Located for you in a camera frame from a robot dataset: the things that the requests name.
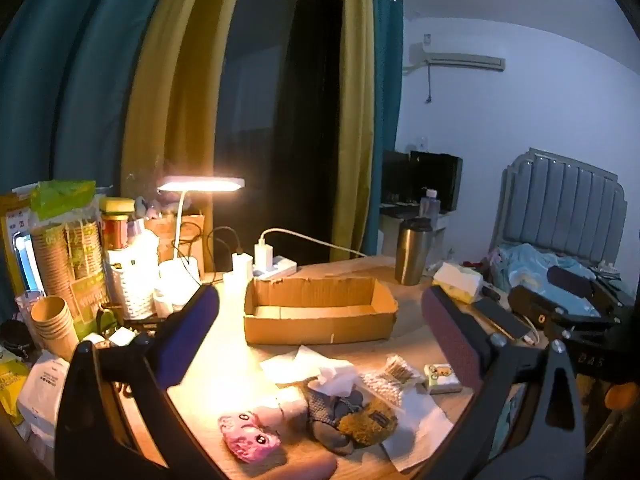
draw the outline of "dark window glass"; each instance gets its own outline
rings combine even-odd
[[[214,221],[235,228],[246,252],[253,253],[260,233],[270,227],[331,239],[341,12],[339,0],[236,4],[220,85],[214,168],[218,175],[244,178],[246,187],[214,197]],[[267,242],[274,255],[299,264],[328,259],[328,248],[289,235],[269,235]],[[214,249],[217,268],[228,268],[224,245],[216,242]]]

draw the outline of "blue bedding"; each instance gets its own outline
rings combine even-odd
[[[578,276],[593,280],[594,274],[585,266],[568,256],[541,253],[530,244],[499,246],[491,256],[491,271],[494,284],[505,292],[512,287],[524,285],[544,298],[553,301],[576,316],[599,316],[598,311],[584,298],[546,280],[549,267],[558,266]]]

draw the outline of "pink crocheted toy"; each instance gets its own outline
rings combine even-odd
[[[251,412],[225,413],[218,425],[228,448],[243,462],[260,462],[280,446],[277,435],[264,431]]]

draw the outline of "bed headboard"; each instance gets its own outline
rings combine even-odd
[[[529,243],[582,263],[615,262],[625,225],[618,176],[530,148],[505,171],[494,244]]]

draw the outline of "smartphone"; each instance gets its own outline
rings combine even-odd
[[[518,340],[531,332],[531,327],[520,322],[511,312],[505,310],[494,300],[482,298],[471,305],[492,325],[506,332],[512,339]]]

